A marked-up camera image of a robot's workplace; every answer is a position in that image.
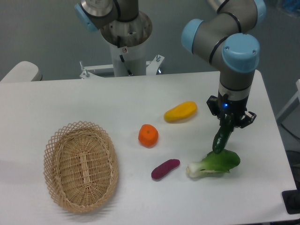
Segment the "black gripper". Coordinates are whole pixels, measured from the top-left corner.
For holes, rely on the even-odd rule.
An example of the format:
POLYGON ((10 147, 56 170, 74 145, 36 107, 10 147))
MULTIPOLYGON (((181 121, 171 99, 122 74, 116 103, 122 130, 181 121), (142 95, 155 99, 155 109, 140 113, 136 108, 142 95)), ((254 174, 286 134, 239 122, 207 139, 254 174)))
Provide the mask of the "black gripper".
POLYGON ((212 115, 220 120, 220 126, 226 126, 226 116, 231 117, 230 131, 235 128, 245 128, 252 124, 256 114, 247 110, 250 88, 244 90, 230 90, 219 88, 217 96, 210 96, 207 100, 212 115))

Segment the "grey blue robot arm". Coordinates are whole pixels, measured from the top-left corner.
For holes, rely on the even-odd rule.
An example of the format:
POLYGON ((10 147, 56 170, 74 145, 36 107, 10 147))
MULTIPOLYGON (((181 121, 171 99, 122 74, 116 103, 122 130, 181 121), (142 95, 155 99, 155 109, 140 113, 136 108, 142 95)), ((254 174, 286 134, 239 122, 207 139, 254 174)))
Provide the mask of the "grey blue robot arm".
MULTIPOLYGON (((146 75, 144 44, 152 33, 149 17, 136 0, 82 0, 75 12, 91 32, 100 31, 112 47, 116 76, 146 75)), ((249 31, 265 17, 262 0, 219 0, 211 21, 189 21, 182 46, 220 72, 218 95, 207 105, 220 120, 220 129, 233 131, 250 125, 256 115, 246 108, 259 63, 260 45, 249 31)))

